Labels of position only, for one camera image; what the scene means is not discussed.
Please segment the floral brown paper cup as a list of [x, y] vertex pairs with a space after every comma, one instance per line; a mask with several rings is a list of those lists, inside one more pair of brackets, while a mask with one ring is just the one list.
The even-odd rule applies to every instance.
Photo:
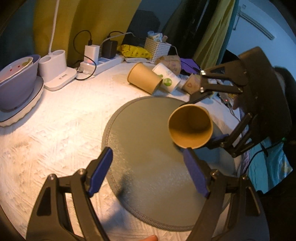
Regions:
[[162, 83], [162, 78], [143, 63], [136, 63], [127, 75], [127, 81], [153, 95]]

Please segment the brown floral cup near mat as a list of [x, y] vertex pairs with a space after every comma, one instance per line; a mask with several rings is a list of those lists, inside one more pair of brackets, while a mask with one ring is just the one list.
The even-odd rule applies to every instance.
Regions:
[[200, 90], [201, 87], [201, 78], [198, 74], [191, 74], [185, 84], [182, 87], [182, 90], [188, 94], [193, 94]]

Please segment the white green-logo paper cup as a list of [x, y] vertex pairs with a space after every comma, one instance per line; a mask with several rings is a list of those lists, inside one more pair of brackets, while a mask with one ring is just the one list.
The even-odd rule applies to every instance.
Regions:
[[161, 88], [169, 93], [172, 93], [181, 81], [180, 78], [163, 63], [157, 64], [152, 71], [162, 79]]

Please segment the brown paper cup by basket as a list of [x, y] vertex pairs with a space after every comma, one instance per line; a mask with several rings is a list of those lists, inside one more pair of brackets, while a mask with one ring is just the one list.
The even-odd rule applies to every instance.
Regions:
[[181, 60], [178, 55], [161, 56], [157, 59], [156, 63], [164, 64], [175, 75], [179, 75], [181, 72]]

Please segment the purple cloth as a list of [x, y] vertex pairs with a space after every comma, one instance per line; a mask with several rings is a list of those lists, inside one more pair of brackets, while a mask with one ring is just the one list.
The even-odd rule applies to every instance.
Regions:
[[200, 66], [193, 60], [187, 58], [180, 58], [181, 70], [188, 74], [200, 74]]

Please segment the white plastic basket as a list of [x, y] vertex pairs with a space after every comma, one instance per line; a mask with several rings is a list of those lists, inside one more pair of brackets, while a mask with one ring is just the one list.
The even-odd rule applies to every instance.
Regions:
[[155, 64], [159, 57], [167, 56], [170, 51], [171, 44], [162, 43], [146, 38], [144, 48], [151, 54], [149, 62]]

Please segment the grey round placemat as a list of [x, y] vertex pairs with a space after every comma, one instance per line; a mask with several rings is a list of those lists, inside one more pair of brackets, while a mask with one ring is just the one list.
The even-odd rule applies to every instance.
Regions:
[[113, 152], [107, 181], [123, 208], [173, 232], [191, 230], [205, 202], [168, 132], [169, 116], [181, 104], [170, 97], [131, 100], [112, 115], [102, 139]]

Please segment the yellow snack packet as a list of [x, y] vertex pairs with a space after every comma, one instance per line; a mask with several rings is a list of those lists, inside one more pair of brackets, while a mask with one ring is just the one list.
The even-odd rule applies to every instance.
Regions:
[[127, 58], [151, 58], [151, 53], [140, 46], [133, 46], [128, 44], [120, 45], [117, 50]]

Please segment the white power strip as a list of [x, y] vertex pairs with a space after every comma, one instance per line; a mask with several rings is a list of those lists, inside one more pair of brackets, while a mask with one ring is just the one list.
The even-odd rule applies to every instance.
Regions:
[[98, 75], [124, 61], [124, 58], [118, 54], [112, 59], [107, 59], [101, 57], [98, 60], [98, 63], [96, 65], [87, 63], [87, 62], [81, 62], [78, 70], [82, 72], [83, 74], [90, 74], [90, 75]]

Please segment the black power adapter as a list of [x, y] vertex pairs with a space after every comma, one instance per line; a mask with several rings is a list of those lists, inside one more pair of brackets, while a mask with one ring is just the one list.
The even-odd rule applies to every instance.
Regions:
[[116, 55], [118, 41], [107, 40], [102, 45], [102, 57], [112, 59]]

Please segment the white charger adapter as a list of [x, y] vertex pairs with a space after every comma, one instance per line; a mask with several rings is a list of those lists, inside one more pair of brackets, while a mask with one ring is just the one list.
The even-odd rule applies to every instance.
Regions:
[[84, 49], [84, 62], [97, 64], [99, 59], [99, 45], [86, 45]]

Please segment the purple bowl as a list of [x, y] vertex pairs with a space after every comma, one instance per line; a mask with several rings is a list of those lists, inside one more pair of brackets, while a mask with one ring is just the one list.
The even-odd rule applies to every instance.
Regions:
[[33, 54], [8, 64], [1, 70], [1, 110], [22, 105], [33, 92], [41, 56]]

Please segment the yellow curtain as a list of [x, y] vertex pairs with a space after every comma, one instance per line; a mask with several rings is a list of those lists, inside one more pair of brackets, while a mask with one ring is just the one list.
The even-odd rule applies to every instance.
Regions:
[[[111, 31], [126, 31], [140, 1], [34, 1], [34, 51], [65, 50], [66, 62], [81, 59], [87, 33], [100, 44]], [[238, 1], [181, 1], [162, 28], [184, 58], [201, 67], [217, 65], [225, 52]]]

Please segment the white desk lamp base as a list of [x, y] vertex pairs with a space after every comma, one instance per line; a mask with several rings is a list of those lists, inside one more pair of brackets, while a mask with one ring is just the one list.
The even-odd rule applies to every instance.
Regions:
[[49, 91], [62, 89], [77, 76], [77, 70], [66, 64], [65, 50], [52, 51], [59, 3], [60, 1], [56, 1], [48, 54], [40, 59], [38, 66], [39, 76], [42, 77], [44, 87]]

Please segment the white wall air conditioner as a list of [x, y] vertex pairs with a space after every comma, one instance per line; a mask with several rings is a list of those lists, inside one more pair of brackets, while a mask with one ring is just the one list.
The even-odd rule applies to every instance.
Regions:
[[244, 11], [242, 11], [245, 8], [246, 8], [246, 5], [244, 5], [244, 4], [242, 6], [238, 6], [238, 10], [237, 10], [238, 18], [237, 18], [237, 21], [233, 27], [233, 30], [236, 30], [237, 25], [238, 25], [238, 21], [241, 18], [241, 19], [244, 19], [245, 21], [247, 21], [249, 24], [251, 24], [255, 28], [257, 28], [257, 30], [259, 30], [261, 33], [263, 33], [268, 39], [274, 40], [275, 36], [269, 30], [267, 30], [267, 28], [265, 28], [262, 24], [260, 24], [257, 20], [252, 18], [250, 15], [248, 15]]

